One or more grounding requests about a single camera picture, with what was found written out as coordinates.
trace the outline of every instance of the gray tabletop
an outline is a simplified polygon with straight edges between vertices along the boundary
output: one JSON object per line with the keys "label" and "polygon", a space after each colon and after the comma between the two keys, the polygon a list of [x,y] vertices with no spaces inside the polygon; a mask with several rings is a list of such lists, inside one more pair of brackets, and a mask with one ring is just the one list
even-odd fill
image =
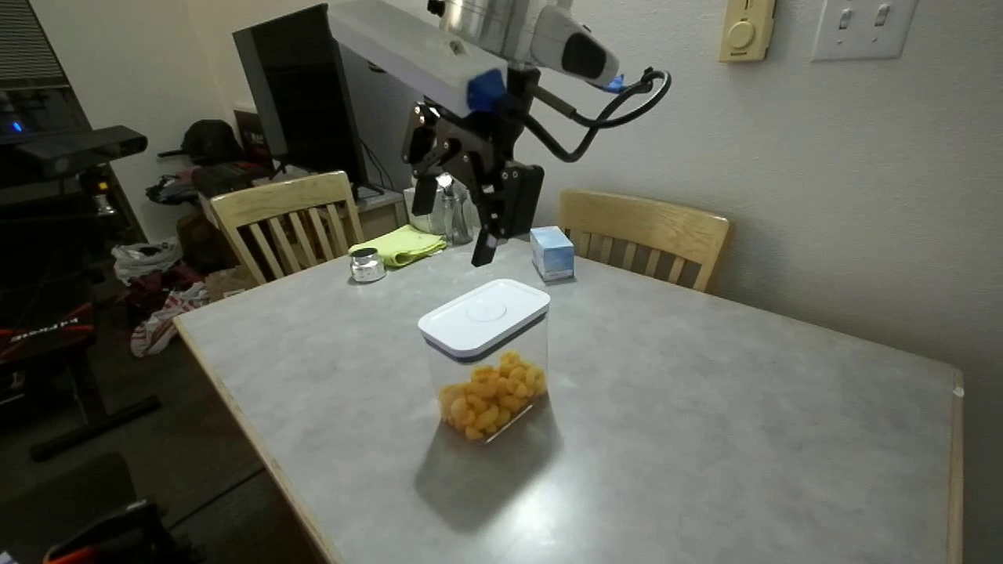
{"label": "gray tabletop", "polygon": [[[548,401],[496,443],[438,422],[417,315],[553,294]],[[510,240],[375,285],[337,261],[178,328],[328,560],[945,564],[960,369]]]}

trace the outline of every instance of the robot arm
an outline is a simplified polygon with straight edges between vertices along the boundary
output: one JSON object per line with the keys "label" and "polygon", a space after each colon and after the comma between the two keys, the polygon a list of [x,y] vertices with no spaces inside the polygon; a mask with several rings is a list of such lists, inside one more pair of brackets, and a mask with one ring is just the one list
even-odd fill
{"label": "robot arm", "polygon": [[[533,225],[541,168],[515,160],[515,144],[531,128],[554,156],[573,161],[601,128],[625,125],[653,108],[666,73],[625,83],[617,59],[567,12],[572,0],[430,0],[438,29],[386,6],[383,0],[333,0],[328,24],[339,45],[393,73],[423,94],[413,102],[404,160],[413,165],[413,213],[430,213],[438,176],[467,186],[479,236],[472,263],[492,263],[496,248]],[[539,86],[539,67],[576,74],[616,101],[596,116]],[[663,92],[629,116],[612,116],[628,98]],[[533,101],[580,121],[585,136],[563,149],[533,116]]]}

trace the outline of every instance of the chair backrest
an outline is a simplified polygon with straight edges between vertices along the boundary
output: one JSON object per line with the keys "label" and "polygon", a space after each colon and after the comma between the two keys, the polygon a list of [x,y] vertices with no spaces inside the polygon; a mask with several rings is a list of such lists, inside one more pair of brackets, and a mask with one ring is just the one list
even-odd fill
{"label": "chair backrest", "polygon": [[567,189],[562,228],[580,258],[707,292],[729,221],[669,199]]}
{"label": "chair backrest", "polygon": [[211,205],[232,252],[258,283],[337,261],[365,237],[345,172],[230,191]]}

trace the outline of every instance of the food container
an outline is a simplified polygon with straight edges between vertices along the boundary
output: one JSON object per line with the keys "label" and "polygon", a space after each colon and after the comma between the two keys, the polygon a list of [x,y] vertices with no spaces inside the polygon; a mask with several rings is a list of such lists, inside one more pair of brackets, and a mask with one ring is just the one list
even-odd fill
{"label": "food container", "polygon": [[469,442],[496,442],[547,393],[548,294],[492,278],[417,319],[438,413]]}

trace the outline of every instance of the white wall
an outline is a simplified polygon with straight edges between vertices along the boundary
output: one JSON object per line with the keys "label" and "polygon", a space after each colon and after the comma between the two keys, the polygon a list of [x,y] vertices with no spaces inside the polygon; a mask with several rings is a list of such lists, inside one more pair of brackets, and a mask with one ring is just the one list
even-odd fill
{"label": "white wall", "polygon": [[63,77],[28,0],[0,0],[0,81]]}
{"label": "white wall", "polygon": [[186,205],[146,199],[146,189],[186,160],[177,149],[193,118],[230,118],[205,63],[191,14],[169,0],[33,0],[70,83],[93,128],[129,125],[151,148],[113,168],[146,237],[177,236]]}
{"label": "white wall", "polygon": [[[93,125],[131,121],[177,144],[202,112],[252,101],[230,31],[302,0],[36,0]],[[423,0],[394,0],[421,12]],[[939,358],[969,372],[969,545],[1003,557],[1003,3],[923,0],[893,63],[813,63],[822,0],[781,3],[762,65],[722,65],[723,0],[576,0],[629,73],[666,65],[655,116],[599,133],[548,168],[563,186],[670,196],[735,217],[717,292]],[[567,77],[554,92],[596,108]],[[547,116],[563,144],[576,128]]]}

